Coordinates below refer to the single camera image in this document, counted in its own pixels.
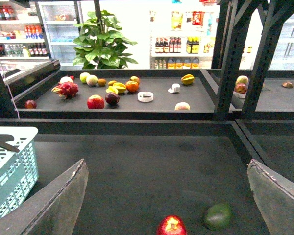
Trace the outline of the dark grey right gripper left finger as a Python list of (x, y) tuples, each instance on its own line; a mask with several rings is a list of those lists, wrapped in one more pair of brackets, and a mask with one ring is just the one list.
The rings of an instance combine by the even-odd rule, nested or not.
[(71, 235), (88, 176), (86, 161), (81, 159), (0, 219), (0, 235)]

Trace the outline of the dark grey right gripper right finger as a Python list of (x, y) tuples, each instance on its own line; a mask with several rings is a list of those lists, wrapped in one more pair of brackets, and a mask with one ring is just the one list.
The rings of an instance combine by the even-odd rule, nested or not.
[(247, 176), (254, 201), (272, 235), (294, 235), (294, 183), (256, 159)]

